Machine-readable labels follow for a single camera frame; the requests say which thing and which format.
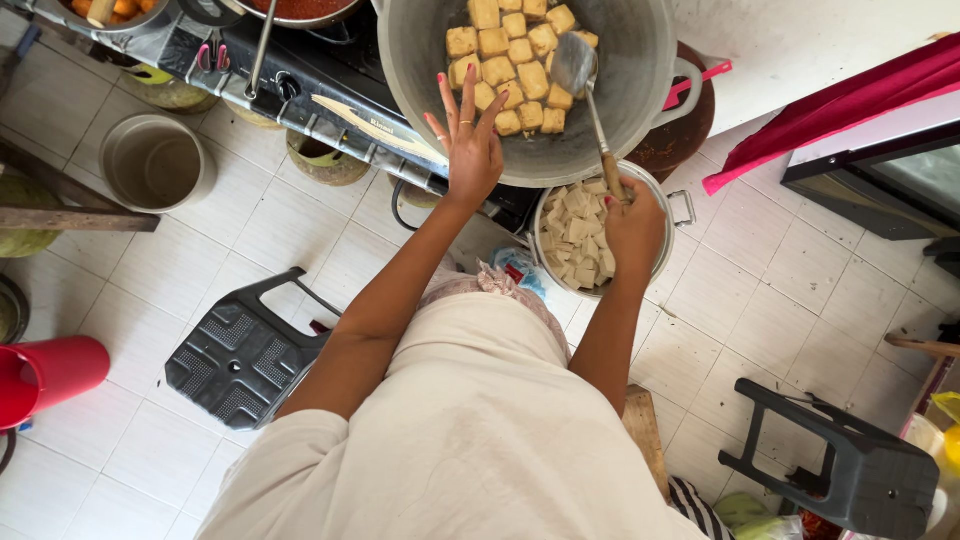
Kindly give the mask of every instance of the raw tofu cube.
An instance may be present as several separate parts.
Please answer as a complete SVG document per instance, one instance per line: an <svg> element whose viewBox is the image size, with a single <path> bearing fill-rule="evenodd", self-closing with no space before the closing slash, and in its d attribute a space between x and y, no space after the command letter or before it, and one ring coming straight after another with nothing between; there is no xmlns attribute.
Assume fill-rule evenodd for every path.
<svg viewBox="0 0 960 540"><path fill-rule="evenodd" d="M513 79L516 79L516 71L507 57L496 57L483 62L483 80L490 86L500 86Z"/></svg>
<svg viewBox="0 0 960 540"><path fill-rule="evenodd" d="M530 46L530 39L521 37L510 42L510 51L507 56L514 65L534 60L534 49Z"/></svg>
<svg viewBox="0 0 960 540"><path fill-rule="evenodd" d="M522 63L516 67L516 72L520 76L520 84L527 99L537 101L546 97L550 85L546 82L546 71L543 70L542 63L538 61Z"/></svg>
<svg viewBox="0 0 960 540"><path fill-rule="evenodd" d="M576 19L573 18L573 13L567 6L558 6L547 12L546 21L550 23L550 27L553 28L553 32L557 36L573 30L573 25L577 24Z"/></svg>
<svg viewBox="0 0 960 540"><path fill-rule="evenodd" d="M534 52L538 58L546 58L550 51L557 48L557 35L549 24L541 24L537 28L527 33L530 44L534 46Z"/></svg>
<svg viewBox="0 0 960 540"><path fill-rule="evenodd" d="M543 106L532 101L520 106L520 126L524 130L535 130L543 125Z"/></svg>
<svg viewBox="0 0 960 540"><path fill-rule="evenodd" d="M511 13L503 16L503 29L507 31L510 39L524 37L527 35L527 18L523 13Z"/></svg>
<svg viewBox="0 0 960 540"><path fill-rule="evenodd" d="M477 30L500 27L500 5L496 0L467 0L467 10Z"/></svg>
<svg viewBox="0 0 960 540"><path fill-rule="evenodd" d="M544 110L543 111L543 127L540 128L540 131L546 134L563 133L564 122L566 122L565 110L562 110L562 109Z"/></svg>
<svg viewBox="0 0 960 540"><path fill-rule="evenodd" d="M573 107L573 96L560 88L560 85L554 83L550 85L550 97L546 98L546 106L554 109L570 110Z"/></svg>
<svg viewBox="0 0 960 540"><path fill-rule="evenodd" d="M523 15L531 22L542 21L546 18L546 0L523 0Z"/></svg>
<svg viewBox="0 0 960 540"><path fill-rule="evenodd" d="M460 88L464 87L464 79L467 78L467 66L470 64L473 64L474 67L480 65L480 57L476 56L476 54L472 54L468 57L463 57L450 65L450 86L453 89L459 90ZM477 83L483 80L483 74L481 74L480 70L478 69Z"/></svg>
<svg viewBox="0 0 960 540"><path fill-rule="evenodd" d="M452 59L477 52L477 29L465 26L446 31L446 55Z"/></svg>
<svg viewBox="0 0 960 540"><path fill-rule="evenodd" d="M501 57L510 50L510 38L502 28L480 31L480 56L484 60Z"/></svg>
<svg viewBox="0 0 960 540"><path fill-rule="evenodd" d="M504 90L510 90L510 97L507 98L507 103L503 104L503 110L514 110L523 103L523 90L520 89L520 85L516 81L508 81L496 88L497 93L503 93Z"/></svg>
<svg viewBox="0 0 960 540"><path fill-rule="evenodd" d="M503 110L493 120L493 126L500 136L520 133L520 118L512 110Z"/></svg>

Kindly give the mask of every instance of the red bucket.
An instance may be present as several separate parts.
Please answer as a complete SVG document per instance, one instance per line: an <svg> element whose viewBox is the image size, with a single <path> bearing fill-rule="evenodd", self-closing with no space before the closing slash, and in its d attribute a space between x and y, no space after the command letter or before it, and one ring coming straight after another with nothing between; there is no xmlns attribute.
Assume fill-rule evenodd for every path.
<svg viewBox="0 0 960 540"><path fill-rule="evenodd" d="M109 370L107 349L92 337L0 345L0 430L95 388Z"/></svg>

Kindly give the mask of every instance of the white shirt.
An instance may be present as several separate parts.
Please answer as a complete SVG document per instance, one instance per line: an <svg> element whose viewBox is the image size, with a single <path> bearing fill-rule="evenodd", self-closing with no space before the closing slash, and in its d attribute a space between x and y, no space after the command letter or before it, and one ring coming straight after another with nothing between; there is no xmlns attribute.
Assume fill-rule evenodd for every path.
<svg viewBox="0 0 960 540"><path fill-rule="evenodd" d="M702 540L564 364L513 299L431 304L349 422L305 410L265 428L198 538Z"/></svg>

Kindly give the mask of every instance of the stove knob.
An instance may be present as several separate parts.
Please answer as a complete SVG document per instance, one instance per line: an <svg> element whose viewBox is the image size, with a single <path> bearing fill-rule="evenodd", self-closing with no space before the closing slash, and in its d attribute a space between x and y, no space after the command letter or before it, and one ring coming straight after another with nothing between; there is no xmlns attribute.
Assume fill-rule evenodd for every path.
<svg viewBox="0 0 960 540"><path fill-rule="evenodd" d="M297 84L297 81L295 81L293 77L280 77L280 80L276 82L276 86L280 90L280 99L285 102L295 99L300 95L300 85Z"/></svg>

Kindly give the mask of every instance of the red cloth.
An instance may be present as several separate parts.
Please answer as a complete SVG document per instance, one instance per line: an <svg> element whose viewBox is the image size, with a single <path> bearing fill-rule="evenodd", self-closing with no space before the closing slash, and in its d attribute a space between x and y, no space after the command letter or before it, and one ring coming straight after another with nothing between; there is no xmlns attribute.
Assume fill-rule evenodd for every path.
<svg viewBox="0 0 960 540"><path fill-rule="evenodd" d="M723 170L704 179L704 189L713 195L787 152L954 90L960 90L960 34L943 37L790 104L734 148Z"/></svg>

